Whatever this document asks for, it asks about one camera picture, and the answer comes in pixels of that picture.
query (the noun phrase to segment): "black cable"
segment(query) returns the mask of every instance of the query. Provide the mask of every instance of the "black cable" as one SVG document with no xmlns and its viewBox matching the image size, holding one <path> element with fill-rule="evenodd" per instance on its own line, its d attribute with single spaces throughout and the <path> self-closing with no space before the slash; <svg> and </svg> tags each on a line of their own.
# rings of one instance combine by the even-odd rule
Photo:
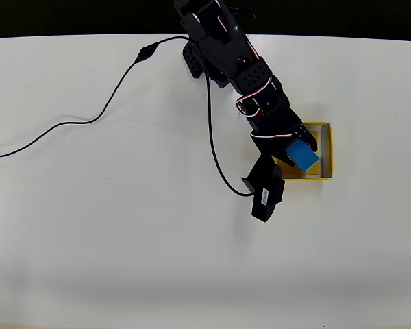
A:
<svg viewBox="0 0 411 329">
<path fill-rule="evenodd" d="M 210 139 L 210 149 L 212 150 L 212 155 L 213 155 L 213 160 L 214 163 L 216 165 L 216 168 L 218 169 L 219 175 L 221 175 L 222 180 L 224 181 L 224 183 L 227 185 L 227 187 L 232 190 L 233 193 L 241 196 L 241 197 L 251 197 L 252 195 L 254 195 L 254 193 L 242 193 L 239 192 L 238 190 L 236 190 L 227 180 L 227 178 L 224 176 L 224 173 L 222 172 L 221 166 L 219 165 L 218 162 L 218 157 L 216 156 L 216 151 L 214 150 L 214 141 L 213 141 L 213 130 L 212 130 L 212 96 L 211 96 L 211 92 L 210 92 L 210 76 L 207 70 L 207 64 L 206 64 L 206 59 L 204 58 L 203 52 L 201 51 L 201 48 L 199 48 L 199 45 L 193 41 L 190 38 L 187 38 L 185 36 L 173 36 L 171 38 L 167 38 L 164 40 L 161 40 L 159 42 L 157 42 L 159 45 L 164 43 L 164 42 L 168 42 L 171 40 L 175 40 L 175 39 L 184 39 L 187 41 L 190 41 L 195 48 L 197 49 L 197 51 L 199 52 L 199 55 L 201 56 L 201 61 L 203 62 L 203 68 L 204 68 L 204 73 L 205 75 L 205 83 L 207 85 L 207 108 L 208 108 L 208 136 Z"/>
<path fill-rule="evenodd" d="M 168 41 L 172 41 L 172 40 L 177 40 L 177 39 L 183 39 L 183 40 L 187 40 L 190 41 L 195 48 L 197 48 L 199 55 L 201 56 L 201 61 L 203 62 L 203 67 L 204 67 L 204 73 L 205 75 L 205 82 L 207 84 L 207 103 L 208 103 L 208 133 L 209 133 L 209 139 L 210 139 L 210 149 L 212 150 L 212 155 L 213 155 L 213 159 L 214 159 L 214 163 L 216 165 L 216 168 L 218 169 L 219 175 L 221 175 L 221 178 L 223 179 L 224 183 L 228 186 L 228 188 L 230 190 L 232 190 L 232 192 L 234 192 L 237 195 L 240 195 L 241 197 L 250 197 L 252 196 L 254 193 L 241 193 L 239 191 L 237 191 L 227 180 L 227 178 L 225 178 L 224 173 L 222 172 L 221 166 L 219 165 L 218 162 L 218 158 L 216 156 L 216 152 L 214 150 L 214 141 L 213 141 L 213 131 L 212 131 L 212 97 L 211 97 L 211 92 L 210 92 L 210 76 L 207 70 L 207 66 L 206 66 L 206 59 L 204 58 L 204 55 L 201 51 L 201 49 L 199 48 L 198 44 L 190 39 L 187 38 L 185 36 L 172 36 L 170 38 L 166 38 L 163 40 L 160 40 L 158 42 L 155 42 L 151 45 L 148 45 L 146 47 L 143 47 L 140 50 L 140 53 L 137 55 L 136 60 L 134 61 L 134 63 L 131 64 L 131 66 L 126 70 L 126 72 L 123 74 L 122 78 L 119 80 L 116 88 L 114 89 L 114 91 L 112 92 L 110 98 L 108 99 L 107 103 L 105 104 L 105 106 L 103 107 L 103 110 L 99 113 L 99 115 L 97 117 L 95 117 L 94 119 L 91 119 L 89 121 L 65 121 L 65 122 L 61 122 L 58 123 L 56 125 L 54 125 L 53 127 L 50 127 L 48 130 L 46 130 L 45 132 L 43 132 L 40 136 L 38 136 L 37 138 L 35 138 L 32 142 L 30 142 L 29 144 L 26 144 L 25 146 L 16 149 L 15 151 L 6 153 L 6 154 L 0 154 L 0 158 L 4 158 L 6 156 L 11 156 L 12 154 L 15 153 L 19 153 L 20 151 L 23 151 L 24 149 L 27 149 L 29 146 L 33 145 L 35 142 L 39 141 L 42 137 L 44 137 L 46 134 L 50 133 L 52 130 L 56 129 L 57 127 L 60 127 L 62 125 L 88 125 L 91 123 L 94 123 L 95 121 L 99 120 L 103 113 L 105 113 L 108 105 L 110 104 L 112 98 L 114 97 L 114 95 L 116 94 L 117 89 L 119 89 L 119 86 L 122 84 L 123 80 L 125 79 L 125 77 L 127 76 L 127 74 L 129 73 L 129 71 L 134 67 L 134 65 L 138 64 L 139 62 L 142 62 L 143 60 L 147 60 L 148 58 L 150 58 L 156 51 L 158 45 L 161 45 L 162 43 L 168 42 Z"/>
<path fill-rule="evenodd" d="M 110 104 L 112 98 L 114 97 L 114 95 L 116 94 L 117 89 L 119 89 L 119 86 L 122 84 L 123 79 L 125 79 L 126 75 L 129 73 L 129 71 L 134 67 L 134 65 L 136 65 L 137 62 L 134 62 L 131 64 L 130 67 L 128 67 L 128 70 L 126 70 L 126 72 L 123 74 L 123 77 L 119 80 L 116 88 L 114 89 L 114 91 L 111 94 L 111 97 L 108 99 L 107 104 L 105 104 L 105 106 L 103 107 L 103 110 L 99 113 L 99 115 L 97 117 L 95 117 L 94 119 L 91 119 L 89 121 L 65 121 L 65 122 L 61 122 L 61 123 L 57 123 L 56 125 L 54 125 L 53 127 L 50 127 L 48 130 L 46 130 L 45 132 L 43 132 L 40 136 L 38 136 L 37 138 L 35 138 L 32 142 L 30 142 L 29 144 L 26 144 L 23 147 L 20 147 L 19 149 L 16 149 L 15 151 L 9 152 L 9 153 L 5 153 L 5 154 L 0 154 L 0 158 L 5 158 L 6 156 L 11 156 L 12 154 L 15 153 L 19 153 L 20 151 L 23 151 L 24 149 L 27 149 L 29 146 L 33 145 L 34 143 L 36 143 L 37 141 L 39 141 L 42 137 L 46 136 L 48 133 L 50 133 L 52 130 L 62 126 L 62 125 L 89 125 L 97 120 L 99 120 L 103 113 L 105 113 L 108 105 Z"/>
</svg>

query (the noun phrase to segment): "white table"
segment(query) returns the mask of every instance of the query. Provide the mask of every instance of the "white table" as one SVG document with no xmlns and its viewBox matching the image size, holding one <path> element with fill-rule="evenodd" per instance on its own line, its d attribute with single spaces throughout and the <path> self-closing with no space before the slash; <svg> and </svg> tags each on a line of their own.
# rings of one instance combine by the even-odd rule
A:
<svg viewBox="0 0 411 329">
<path fill-rule="evenodd" d="M 0 40 L 0 152 L 91 118 L 163 35 Z M 0 159 L 0 323 L 74 328 L 411 324 L 411 42 L 252 36 L 303 121 L 334 130 L 334 176 L 287 182 L 267 224 L 210 154 L 183 41 L 135 67 L 107 115 Z M 216 148 L 244 190 L 258 157 L 231 87 Z"/>
</svg>

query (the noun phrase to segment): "cable connector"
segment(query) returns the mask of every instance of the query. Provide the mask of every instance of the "cable connector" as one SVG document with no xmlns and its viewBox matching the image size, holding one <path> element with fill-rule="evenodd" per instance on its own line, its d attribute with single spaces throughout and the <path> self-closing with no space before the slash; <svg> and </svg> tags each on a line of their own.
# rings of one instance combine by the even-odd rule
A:
<svg viewBox="0 0 411 329">
<path fill-rule="evenodd" d="M 155 51 L 157 50 L 158 45 L 159 45 L 159 43 L 155 42 L 151 45 L 147 45 L 146 47 L 143 47 L 140 50 L 140 53 L 138 53 L 138 55 L 137 55 L 136 63 L 140 63 L 140 62 L 150 58 L 155 53 Z"/>
</svg>

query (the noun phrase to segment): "yellow box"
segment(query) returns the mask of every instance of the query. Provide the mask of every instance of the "yellow box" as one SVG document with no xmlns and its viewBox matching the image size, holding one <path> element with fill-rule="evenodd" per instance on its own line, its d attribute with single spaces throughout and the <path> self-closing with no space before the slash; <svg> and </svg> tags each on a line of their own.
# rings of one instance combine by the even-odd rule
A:
<svg viewBox="0 0 411 329">
<path fill-rule="evenodd" d="M 328 180 L 334 171 L 334 157 L 332 148 L 332 128 L 330 123 L 308 122 L 303 123 L 318 143 L 316 152 L 320 160 L 303 173 L 297 166 L 291 167 L 274 158 L 277 165 L 282 168 L 282 178 L 285 180 Z"/>
</svg>

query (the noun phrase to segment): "sticker label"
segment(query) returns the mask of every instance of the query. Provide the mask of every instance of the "sticker label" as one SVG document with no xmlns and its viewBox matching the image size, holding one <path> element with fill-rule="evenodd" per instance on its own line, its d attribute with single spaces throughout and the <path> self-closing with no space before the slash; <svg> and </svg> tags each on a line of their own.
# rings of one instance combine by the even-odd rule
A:
<svg viewBox="0 0 411 329">
<path fill-rule="evenodd" d="M 262 200 L 260 201 L 260 203 L 264 206 L 266 206 L 266 204 L 268 203 L 268 194 L 269 191 L 264 188 L 262 192 Z"/>
</svg>

